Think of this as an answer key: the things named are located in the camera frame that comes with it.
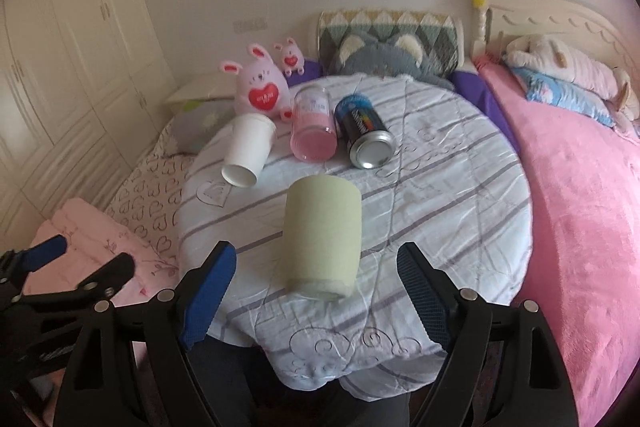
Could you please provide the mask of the small pink bunny plush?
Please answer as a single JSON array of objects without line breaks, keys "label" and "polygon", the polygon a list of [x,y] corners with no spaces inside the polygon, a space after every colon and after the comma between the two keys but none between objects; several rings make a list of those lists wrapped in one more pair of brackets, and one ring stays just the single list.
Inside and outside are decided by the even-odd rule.
[{"label": "small pink bunny plush", "polygon": [[303,75],[305,57],[292,37],[286,38],[284,43],[275,43],[273,49],[279,52],[277,64],[286,77],[291,77],[293,74]]}]

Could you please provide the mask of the pale green cup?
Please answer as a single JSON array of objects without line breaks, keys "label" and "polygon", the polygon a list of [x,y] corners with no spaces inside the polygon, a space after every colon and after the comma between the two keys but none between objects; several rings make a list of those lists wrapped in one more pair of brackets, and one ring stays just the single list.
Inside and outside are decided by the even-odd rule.
[{"label": "pale green cup", "polygon": [[306,176],[286,194],[283,276],[290,293],[335,301],[352,295],[361,255],[361,193],[339,176]]}]

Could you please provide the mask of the white paper cup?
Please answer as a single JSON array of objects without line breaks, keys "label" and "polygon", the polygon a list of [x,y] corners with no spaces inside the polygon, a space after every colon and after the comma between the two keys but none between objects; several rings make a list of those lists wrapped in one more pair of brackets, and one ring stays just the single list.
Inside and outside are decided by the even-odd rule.
[{"label": "white paper cup", "polygon": [[236,187],[253,187],[266,165],[277,126],[267,116],[245,114],[232,121],[221,176]]}]

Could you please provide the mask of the heart pattern sheet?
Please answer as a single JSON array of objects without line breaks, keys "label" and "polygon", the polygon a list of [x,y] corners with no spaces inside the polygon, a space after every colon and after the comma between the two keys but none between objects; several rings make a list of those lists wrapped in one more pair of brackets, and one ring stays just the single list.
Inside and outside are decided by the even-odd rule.
[{"label": "heart pattern sheet", "polygon": [[195,156],[178,153],[170,124],[153,150],[134,167],[106,207],[106,214],[148,243],[160,259],[177,264],[177,211]]}]

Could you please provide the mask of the grey cat plush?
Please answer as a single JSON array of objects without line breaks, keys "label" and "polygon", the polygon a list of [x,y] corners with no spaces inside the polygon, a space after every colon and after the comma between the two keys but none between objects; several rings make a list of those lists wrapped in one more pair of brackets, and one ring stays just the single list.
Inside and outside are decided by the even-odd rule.
[{"label": "grey cat plush", "polygon": [[345,35],[332,58],[335,75],[366,74],[386,78],[406,75],[413,80],[454,91],[454,85],[427,66],[424,46],[415,34],[397,34],[386,41],[362,31]]}]

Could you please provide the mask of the large pink bunny plush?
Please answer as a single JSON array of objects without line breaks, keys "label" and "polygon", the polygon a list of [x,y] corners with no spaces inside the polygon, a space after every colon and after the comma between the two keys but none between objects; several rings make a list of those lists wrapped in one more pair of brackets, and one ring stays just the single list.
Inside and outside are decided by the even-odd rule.
[{"label": "large pink bunny plush", "polygon": [[235,115],[262,114],[271,119],[290,121],[293,116],[291,93],[280,68],[258,43],[250,44],[247,52],[253,57],[248,64],[233,61],[219,64],[221,72],[236,77]]}]

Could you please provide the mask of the purple bed sheet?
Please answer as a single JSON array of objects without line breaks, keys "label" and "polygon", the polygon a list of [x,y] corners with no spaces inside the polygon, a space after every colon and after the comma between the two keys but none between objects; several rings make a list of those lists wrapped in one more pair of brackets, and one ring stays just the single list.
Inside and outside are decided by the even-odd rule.
[{"label": "purple bed sheet", "polygon": [[[288,78],[288,87],[294,89],[301,84],[319,79],[322,76],[322,67],[318,62],[309,61],[306,65],[303,75],[293,74]],[[449,75],[449,80],[454,85],[458,95],[465,98],[466,101],[478,108],[487,118],[489,118],[496,127],[504,134],[518,155],[521,154],[521,147],[518,144],[515,133],[513,132],[506,114],[503,113],[494,92],[488,86],[488,83],[480,78],[475,66],[466,62],[462,69],[457,69]]]}]

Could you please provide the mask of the blue cartoon pillow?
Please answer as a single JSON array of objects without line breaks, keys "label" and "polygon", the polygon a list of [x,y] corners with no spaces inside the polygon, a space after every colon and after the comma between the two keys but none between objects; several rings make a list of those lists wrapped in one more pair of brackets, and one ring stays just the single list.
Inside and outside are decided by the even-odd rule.
[{"label": "blue cartoon pillow", "polygon": [[522,86],[527,101],[566,109],[591,118],[604,127],[615,127],[610,111],[595,93],[528,68],[514,67],[511,72]]}]

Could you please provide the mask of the grey star pillow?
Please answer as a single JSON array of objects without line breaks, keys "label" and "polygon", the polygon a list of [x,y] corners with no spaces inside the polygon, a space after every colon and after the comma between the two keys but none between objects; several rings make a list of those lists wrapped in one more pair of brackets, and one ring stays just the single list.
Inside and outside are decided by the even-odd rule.
[{"label": "grey star pillow", "polygon": [[165,153],[195,155],[235,116],[232,100],[189,101],[171,121]]}]

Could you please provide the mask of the light pink folded blanket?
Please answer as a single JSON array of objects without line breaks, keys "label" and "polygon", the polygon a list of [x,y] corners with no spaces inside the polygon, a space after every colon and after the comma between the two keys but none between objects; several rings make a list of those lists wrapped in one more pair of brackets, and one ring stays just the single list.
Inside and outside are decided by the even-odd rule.
[{"label": "light pink folded blanket", "polygon": [[70,291],[120,253],[134,258],[136,271],[113,297],[116,306],[145,303],[162,289],[178,284],[179,270],[174,262],[161,258],[144,239],[80,198],[68,200],[44,221],[32,245],[55,235],[66,238],[66,253],[29,274],[24,286],[27,295]]}]

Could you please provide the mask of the white dog plush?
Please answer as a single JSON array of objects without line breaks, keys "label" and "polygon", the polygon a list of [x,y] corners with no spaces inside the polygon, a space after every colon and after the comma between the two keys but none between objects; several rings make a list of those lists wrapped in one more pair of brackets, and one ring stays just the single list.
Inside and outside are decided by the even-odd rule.
[{"label": "white dog plush", "polygon": [[623,67],[608,66],[550,35],[530,35],[511,41],[506,64],[577,84],[610,101],[629,120],[639,119],[639,100]]}]

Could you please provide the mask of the pink fleece blanket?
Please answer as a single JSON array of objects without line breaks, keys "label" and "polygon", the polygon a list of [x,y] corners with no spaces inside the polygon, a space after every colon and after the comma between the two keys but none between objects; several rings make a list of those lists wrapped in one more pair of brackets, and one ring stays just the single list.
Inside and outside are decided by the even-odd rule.
[{"label": "pink fleece blanket", "polygon": [[639,361],[639,147],[474,61],[518,140],[533,202],[533,254],[518,300],[541,306],[580,425],[604,418]]}]

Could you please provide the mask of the cream wardrobe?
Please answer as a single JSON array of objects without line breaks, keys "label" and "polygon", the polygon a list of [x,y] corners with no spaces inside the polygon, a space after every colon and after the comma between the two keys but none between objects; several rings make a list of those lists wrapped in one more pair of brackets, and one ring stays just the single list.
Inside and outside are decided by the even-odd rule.
[{"label": "cream wardrobe", "polygon": [[145,0],[1,0],[2,247],[71,198],[106,207],[175,87]]}]

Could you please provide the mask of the cream wooden headboard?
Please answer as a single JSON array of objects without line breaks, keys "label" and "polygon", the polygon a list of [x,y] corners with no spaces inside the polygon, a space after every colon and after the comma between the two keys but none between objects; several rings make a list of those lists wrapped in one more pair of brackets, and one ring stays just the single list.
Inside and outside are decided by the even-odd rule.
[{"label": "cream wooden headboard", "polygon": [[549,34],[639,79],[639,52],[603,15],[570,0],[472,0],[472,57],[499,56],[524,35]]}]

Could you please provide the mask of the pink transparent cup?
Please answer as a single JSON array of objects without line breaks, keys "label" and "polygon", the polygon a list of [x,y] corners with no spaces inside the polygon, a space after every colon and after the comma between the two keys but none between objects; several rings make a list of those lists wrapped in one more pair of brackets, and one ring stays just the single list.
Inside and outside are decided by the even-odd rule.
[{"label": "pink transparent cup", "polygon": [[337,135],[328,91],[308,86],[294,96],[290,147],[301,161],[325,162],[337,148]]}]

